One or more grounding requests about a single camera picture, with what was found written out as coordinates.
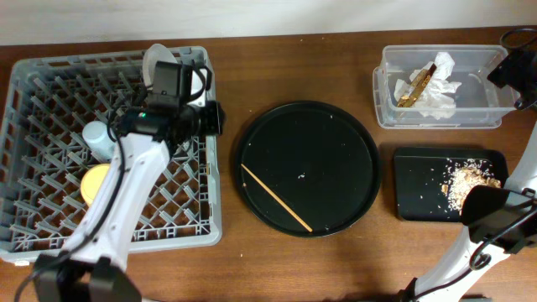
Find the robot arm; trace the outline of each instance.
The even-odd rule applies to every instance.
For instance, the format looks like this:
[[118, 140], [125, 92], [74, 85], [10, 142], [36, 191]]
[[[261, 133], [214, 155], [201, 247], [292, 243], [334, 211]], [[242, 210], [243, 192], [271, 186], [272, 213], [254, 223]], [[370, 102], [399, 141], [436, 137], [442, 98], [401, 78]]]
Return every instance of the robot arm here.
[[[122, 140], [125, 149], [125, 172], [117, 193], [117, 203], [111, 209], [92, 242], [71, 255], [71, 259], [85, 263], [97, 263], [99, 258], [111, 260], [111, 265], [121, 270], [127, 268], [129, 244], [149, 192], [169, 162], [169, 150], [165, 142], [155, 142], [149, 135], [130, 133]], [[104, 179], [94, 204], [90, 207], [79, 227], [63, 246], [71, 250], [81, 244], [96, 227], [111, 199], [120, 175], [122, 155], [116, 148], [109, 172]]]
[[[512, 52], [487, 77], [494, 85], [505, 85], [520, 92], [514, 106], [521, 110], [537, 102], [537, 52], [527, 46], [537, 41], [510, 47]], [[537, 242], [537, 124], [524, 155], [507, 179], [503, 189], [477, 187], [468, 195], [462, 209], [464, 227], [456, 242], [440, 262], [424, 276], [414, 279], [399, 292], [398, 301], [459, 301], [461, 297], [495, 264]]]
[[[156, 63], [148, 106], [128, 109], [114, 132], [116, 148], [95, 201], [57, 257], [38, 257], [15, 300], [31, 280], [42, 301], [141, 300], [124, 273], [133, 231], [177, 147], [194, 135], [222, 134], [225, 114], [206, 100], [211, 82], [211, 71], [195, 61]], [[90, 282], [83, 284], [86, 273]]]

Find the white bottle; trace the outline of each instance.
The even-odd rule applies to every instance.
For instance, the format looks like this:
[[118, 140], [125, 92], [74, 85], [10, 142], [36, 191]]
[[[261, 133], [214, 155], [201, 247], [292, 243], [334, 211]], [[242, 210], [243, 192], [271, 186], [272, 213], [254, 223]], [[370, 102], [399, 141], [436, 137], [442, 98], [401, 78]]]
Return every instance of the white bottle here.
[[104, 122], [87, 123], [82, 130], [82, 137], [97, 156], [105, 160], [112, 158], [116, 144], [108, 137], [107, 125]]

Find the black rectangular plate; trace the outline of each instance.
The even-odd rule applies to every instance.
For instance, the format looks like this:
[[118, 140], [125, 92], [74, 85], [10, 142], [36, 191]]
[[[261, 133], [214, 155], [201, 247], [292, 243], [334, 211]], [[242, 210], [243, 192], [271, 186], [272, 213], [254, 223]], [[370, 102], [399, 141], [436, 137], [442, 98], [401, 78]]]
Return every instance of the black rectangular plate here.
[[446, 166], [451, 166], [453, 171], [455, 163], [463, 165], [468, 159], [482, 160], [481, 169], [489, 169], [494, 178], [502, 182], [502, 186], [508, 178], [507, 163], [498, 151], [470, 148], [398, 148], [394, 155], [394, 168], [399, 216], [408, 221], [459, 222], [459, 212], [449, 209], [447, 197], [441, 191], [441, 184], [449, 179]]

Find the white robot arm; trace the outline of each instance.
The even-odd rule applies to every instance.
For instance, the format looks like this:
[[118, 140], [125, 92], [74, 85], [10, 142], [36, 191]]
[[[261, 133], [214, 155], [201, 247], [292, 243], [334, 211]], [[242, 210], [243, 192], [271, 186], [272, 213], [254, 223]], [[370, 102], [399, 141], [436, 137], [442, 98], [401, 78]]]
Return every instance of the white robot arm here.
[[[185, 60], [155, 62], [152, 86], [140, 92], [147, 107], [121, 116], [112, 162], [92, 206], [57, 257], [39, 255], [15, 300], [31, 281], [42, 301], [142, 300], [124, 271], [149, 193], [178, 146], [195, 135], [222, 134], [225, 120], [220, 104], [206, 99], [211, 70], [204, 61]], [[78, 282], [85, 273], [88, 284]]]
[[[528, 142], [528, 146], [524, 151], [524, 155], [514, 170], [513, 174], [507, 179], [505, 190], [511, 190], [508, 193], [506, 207], [504, 210], [510, 214], [508, 222], [511, 225], [514, 221], [517, 221], [519, 217], [518, 210], [514, 209], [514, 205], [521, 205], [525, 202], [531, 202], [529, 204], [532, 210], [525, 212], [527, 214], [525, 221], [529, 221], [533, 218], [535, 210], [533, 210], [537, 204], [534, 202], [533, 196], [528, 194], [531, 190], [537, 190], [537, 160], [535, 155], [537, 154], [537, 124], [531, 134]], [[515, 194], [514, 192], [525, 192], [523, 195]], [[478, 203], [483, 203], [482, 196], [479, 196]], [[502, 221], [498, 219], [498, 224], [501, 225]], [[455, 302], [459, 301], [462, 296], [494, 265], [507, 259], [511, 251], [506, 251], [502, 243], [497, 243], [497, 240], [488, 244], [482, 251], [482, 254], [489, 255], [489, 260], [482, 268], [471, 268], [472, 255], [476, 250], [484, 243], [473, 242], [470, 236], [469, 226], [464, 226], [459, 237], [455, 243], [450, 247], [447, 253], [442, 257], [440, 262], [431, 269], [427, 274], [419, 277], [415, 281], [414, 286], [414, 298], [419, 302], [428, 301], [445, 301]]]

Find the plastic storage bin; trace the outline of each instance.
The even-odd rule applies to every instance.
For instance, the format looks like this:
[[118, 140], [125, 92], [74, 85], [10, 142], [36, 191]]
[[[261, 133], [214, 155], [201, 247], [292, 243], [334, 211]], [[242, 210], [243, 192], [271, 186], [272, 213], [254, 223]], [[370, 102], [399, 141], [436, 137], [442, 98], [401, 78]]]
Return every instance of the plastic storage bin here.
[[[409, 75], [434, 61], [440, 51], [448, 52], [455, 67], [448, 81], [462, 85], [454, 94], [455, 114], [439, 120], [420, 112], [446, 109], [399, 108], [394, 97], [397, 79], [409, 83]], [[373, 72], [373, 98], [378, 124], [382, 128], [497, 128], [502, 117], [515, 110], [518, 92], [505, 86], [497, 88], [488, 74], [507, 56], [497, 45], [403, 45], [386, 46], [381, 65]]]
[[[203, 61], [205, 49], [173, 48]], [[129, 106], [142, 80], [143, 51], [20, 60], [9, 81], [0, 132], [0, 258], [27, 264], [54, 254], [87, 210], [84, 173], [103, 159], [82, 139], [88, 122]], [[213, 83], [206, 92], [214, 98]], [[131, 253], [216, 244], [222, 236], [216, 138], [179, 147], [142, 211]]]

